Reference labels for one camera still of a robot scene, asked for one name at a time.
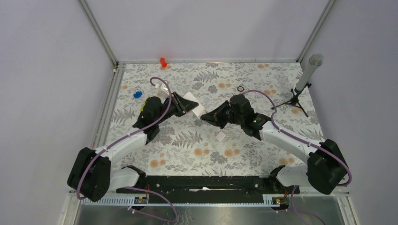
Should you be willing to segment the white battery cover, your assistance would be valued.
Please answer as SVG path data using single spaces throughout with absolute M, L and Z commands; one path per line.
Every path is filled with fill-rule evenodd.
M 221 141 L 225 138 L 225 136 L 226 136 L 226 134 L 223 133 L 222 131 L 220 131 L 220 132 L 215 136 L 215 138 L 216 138 L 216 140 L 218 140 L 218 141 L 221 142 Z

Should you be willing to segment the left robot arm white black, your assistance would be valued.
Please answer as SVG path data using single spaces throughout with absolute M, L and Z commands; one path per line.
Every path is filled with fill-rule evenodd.
M 128 133 L 111 144 L 90 149 L 81 149 L 67 179 L 67 185 L 74 189 L 79 199 L 100 200 L 108 191 L 129 187 L 139 193 L 145 188 L 144 172 L 133 166 L 114 170 L 113 166 L 125 156 L 143 148 L 159 133 L 159 125 L 168 118 L 181 117 L 204 107 L 190 93 L 183 97 L 173 92 L 161 101 L 149 97 L 142 105 L 136 123 Z

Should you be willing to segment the white remote control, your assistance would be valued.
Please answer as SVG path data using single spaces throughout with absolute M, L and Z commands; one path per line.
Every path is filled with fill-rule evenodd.
M 187 92 L 184 96 L 184 99 L 188 100 L 193 106 L 189 110 L 193 112 L 197 118 L 200 118 L 203 114 L 206 113 L 205 107 L 198 101 L 198 99 L 191 93 Z

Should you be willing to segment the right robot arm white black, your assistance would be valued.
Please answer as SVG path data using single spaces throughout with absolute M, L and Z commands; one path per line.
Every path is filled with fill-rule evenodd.
M 311 186 L 318 192 L 329 195 L 335 187 L 343 185 L 345 176 L 352 178 L 334 141 L 327 139 L 316 143 L 283 130 L 271 117 L 255 112 L 242 94 L 231 97 L 200 118 L 221 129 L 227 124 L 239 125 L 248 136 L 274 144 L 303 161 L 304 166 L 281 168 L 269 180 L 269 187 L 275 193 L 283 192 L 288 186 Z

